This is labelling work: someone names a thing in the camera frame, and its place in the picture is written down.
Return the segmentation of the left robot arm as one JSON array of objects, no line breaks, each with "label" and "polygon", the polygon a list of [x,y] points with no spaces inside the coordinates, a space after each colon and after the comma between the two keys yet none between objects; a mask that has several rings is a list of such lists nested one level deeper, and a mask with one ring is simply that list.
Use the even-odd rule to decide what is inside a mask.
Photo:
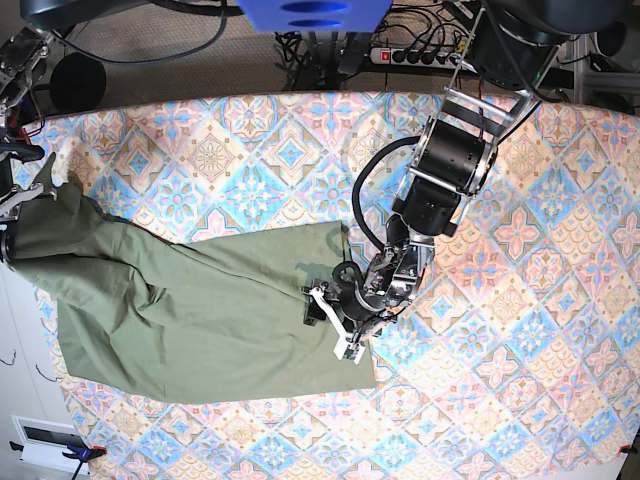
[{"label": "left robot arm", "polygon": [[[469,69],[480,82],[519,98],[503,109],[480,94],[462,92],[452,80],[422,133],[385,146],[358,175],[354,215],[378,251],[366,269],[343,261],[331,280],[315,279],[302,290],[308,299],[305,324],[331,324],[338,359],[359,362],[368,340],[415,299],[435,256],[436,237],[455,234],[489,177],[500,142],[541,101],[538,87],[558,47],[584,25],[568,1],[482,2],[454,72]],[[402,147],[414,151],[380,240],[365,221],[360,192],[374,168]]]}]

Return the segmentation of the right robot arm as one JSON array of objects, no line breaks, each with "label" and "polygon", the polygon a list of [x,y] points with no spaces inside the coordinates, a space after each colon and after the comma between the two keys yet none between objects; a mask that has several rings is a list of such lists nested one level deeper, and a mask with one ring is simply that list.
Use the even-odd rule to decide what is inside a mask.
[{"label": "right robot arm", "polygon": [[[17,223],[24,205],[39,197],[57,196],[51,170],[55,156],[31,142],[25,125],[44,115],[35,86],[47,71],[47,58],[55,40],[64,41],[83,22],[124,8],[122,1],[22,1],[20,11],[28,23],[1,45],[1,262],[15,258]],[[64,113],[95,108],[106,91],[103,60],[76,52],[53,69],[48,90],[53,105]]]}]

